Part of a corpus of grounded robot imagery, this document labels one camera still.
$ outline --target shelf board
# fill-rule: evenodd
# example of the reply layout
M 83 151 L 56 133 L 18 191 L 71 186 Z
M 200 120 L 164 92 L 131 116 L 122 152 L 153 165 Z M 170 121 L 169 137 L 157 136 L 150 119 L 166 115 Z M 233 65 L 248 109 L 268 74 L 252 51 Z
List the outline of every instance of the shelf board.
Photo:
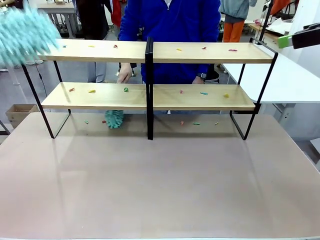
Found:
M 155 111 L 251 111 L 255 105 L 239 85 L 159 84 L 153 87 L 153 108 Z
M 41 103 L 46 109 L 145 110 L 144 84 L 62 82 Z
M 248 42 L 155 42 L 153 45 L 154 63 L 269 64 L 272 59 Z
M 58 39 L 57 42 L 60 49 L 51 47 L 50 54 L 40 54 L 38 55 L 39 58 L 51 61 L 77 62 L 120 62 L 137 64 L 145 62 L 147 43 L 144 41 Z

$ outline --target black metal frame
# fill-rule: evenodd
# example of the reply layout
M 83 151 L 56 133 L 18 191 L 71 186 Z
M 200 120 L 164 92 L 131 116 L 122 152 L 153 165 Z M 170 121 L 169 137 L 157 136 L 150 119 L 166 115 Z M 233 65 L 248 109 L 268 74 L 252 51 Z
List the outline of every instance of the black metal frame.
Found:
M 60 71 L 59 71 L 59 67 L 58 67 L 57 61 L 53 61 L 53 63 L 54 63 L 55 70 L 56 70 L 56 73 L 57 73 L 57 75 L 58 75 L 59 81 L 60 81 L 60 83 L 62 83 L 63 81 L 62 81 L 62 78 L 61 78 L 61 74 L 60 74 Z M 33 96 L 34 96 L 34 98 L 35 98 L 36 104 L 37 104 L 38 107 L 39 107 L 39 110 L 40 110 L 40 112 L 41 112 L 41 115 L 42 115 L 42 117 L 43 117 L 43 120 L 44 120 L 44 122 L 45 122 L 45 125 L 46 125 L 46 127 L 47 127 L 47 129 L 48 129 L 48 132 L 49 132 L 49 134 L 50 134 L 50 137 L 51 137 L 52 139 L 55 139 L 55 138 L 58 136 L 58 134 L 60 133 L 62 127 L 65 125 L 67 119 L 69 118 L 69 116 L 70 116 L 70 114 L 71 114 L 71 110 L 68 109 L 68 115 L 66 116 L 66 118 L 65 118 L 64 121 L 62 122 L 62 124 L 61 124 L 61 126 L 59 127 L 59 129 L 57 130 L 56 134 L 53 134 L 52 129 L 51 129 L 50 124 L 49 124 L 49 121 L 48 121 L 48 119 L 47 119 L 47 116 L 46 116 L 46 114 L 45 114 L 44 108 L 43 108 L 42 105 L 41 105 L 41 102 L 40 102 L 39 97 L 38 97 L 38 95 L 37 95 L 37 92 L 36 92 L 36 89 L 35 89 L 35 87 L 34 87 L 34 84 L 32 83 L 32 80 L 31 80 L 31 78 L 30 78 L 29 72 L 28 72 L 28 70 L 27 70 L 27 68 L 26 68 L 25 65 L 22 65 L 22 69 L 23 69 L 23 71 L 24 71 L 26 80 L 28 81 L 29 86 L 30 86 L 30 88 L 31 88 L 31 91 L 32 91 L 32 93 L 33 93 Z
M 148 140 L 154 139 L 154 40 L 147 38 L 145 49 L 146 122 Z
M 264 83 L 262 85 L 262 89 L 261 89 L 261 92 L 260 92 L 260 95 L 258 97 L 258 100 L 256 101 L 255 103 L 255 108 L 253 111 L 245 111 L 244 114 L 252 114 L 251 116 L 251 119 L 250 119 L 250 122 L 249 122 L 249 125 L 245 131 L 245 134 L 242 132 L 241 128 L 239 127 L 235 117 L 233 116 L 233 111 L 231 110 L 230 111 L 230 117 L 236 127 L 236 129 L 238 130 L 240 136 L 242 137 L 243 140 L 246 140 L 248 138 L 248 135 L 249 135 L 249 132 L 250 132 L 250 129 L 251 129 L 251 126 L 252 126 L 252 123 L 254 122 L 254 119 L 255 119 L 255 116 L 259 113 L 259 110 L 260 110 L 260 107 L 261 107 L 261 99 L 262 99 L 262 96 L 264 95 L 264 92 L 265 92 L 265 89 L 266 89 L 266 86 L 268 84 L 268 81 L 269 81 L 269 78 L 270 78 L 270 75 L 272 73 L 272 70 L 275 66 L 275 63 L 276 63 L 276 60 L 278 58 L 278 53 L 276 51 L 274 51 L 273 49 L 271 49 L 270 47 L 268 47 L 267 45 L 265 45 L 263 42 L 261 42 L 260 40 L 254 38 L 254 37 L 251 37 L 250 38 L 250 43 L 252 43 L 253 41 L 256 41 L 258 44 L 264 46 L 265 48 L 267 48 L 268 50 L 272 51 L 274 53 L 274 57 L 272 59 L 272 62 L 271 62 L 271 65 L 270 65 L 270 68 L 269 68 L 269 71 L 266 75 L 266 78 L 264 80 Z M 239 81 L 238 81 L 238 85 L 240 85 L 241 83 L 241 79 L 242 79 L 242 76 L 244 74 L 244 71 L 245 71 L 245 66 L 246 64 L 244 63 L 242 65 L 242 69 L 241 69 L 241 72 L 240 72 L 240 77 L 239 77 Z
M 265 32 L 266 32 L 266 28 L 268 26 L 268 21 L 269 21 L 269 17 L 270 17 L 270 13 L 271 13 L 271 10 L 272 10 L 272 7 L 274 6 L 274 0 L 271 0 L 270 1 L 270 4 L 269 4 L 269 7 L 268 7 L 268 10 L 266 12 L 266 16 L 265 16 L 265 20 L 264 20 L 264 24 L 263 24 L 263 27 L 262 27 L 262 30 L 261 30 L 261 33 L 260 33 L 260 37 L 259 37 L 259 41 L 262 42 L 263 38 L 264 38 L 264 35 L 265 35 Z
M 10 135 L 10 131 L 8 130 L 8 128 L 6 128 L 6 126 L 1 120 L 0 120 L 0 126 L 3 127 L 4 129 L 4 131 L 0 131 L 0 136 Z

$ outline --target wristwatch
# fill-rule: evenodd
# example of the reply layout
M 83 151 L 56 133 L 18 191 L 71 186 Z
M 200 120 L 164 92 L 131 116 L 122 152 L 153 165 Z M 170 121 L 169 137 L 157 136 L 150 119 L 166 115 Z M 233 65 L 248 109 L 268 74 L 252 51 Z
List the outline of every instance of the wristwatch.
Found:
M 205 74 L 205 73 L 198 73 L 198 74 L 197 74 L 197 77 L 200 77 L 201 80 L 205 80 L 206 77 L 207 77 L 207 74 Z

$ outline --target blue jacket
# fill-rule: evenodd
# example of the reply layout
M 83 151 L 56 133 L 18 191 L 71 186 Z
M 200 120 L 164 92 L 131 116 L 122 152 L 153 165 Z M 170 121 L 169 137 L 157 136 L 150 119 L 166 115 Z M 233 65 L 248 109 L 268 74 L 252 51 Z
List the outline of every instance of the blue jacket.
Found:
M 234 18 L 247 19 L 249 6 L 255 7 L 258 0 L 221 0 L 220 12 Z
M 143 41 L 155 42 L 217 41 L 220 22 L 220 0 L 129 0 L 121 20 L 119 40 L 136 41 L 143 27 Z M 207 64 L 154 64 L 155 84 L 191 84 L 198 73 L 206 73 Z M 144 64 L 142 79 L 146 81 Z

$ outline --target green block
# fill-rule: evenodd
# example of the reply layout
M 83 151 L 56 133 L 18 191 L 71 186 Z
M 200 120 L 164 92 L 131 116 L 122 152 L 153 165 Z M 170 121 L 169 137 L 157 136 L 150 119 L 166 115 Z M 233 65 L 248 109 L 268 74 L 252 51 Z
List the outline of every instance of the green block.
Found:
M 289 37 L 291 36 L 282 36 L 278 38 L 278 47 L 280 49 L 286 48 L 290 46 Z

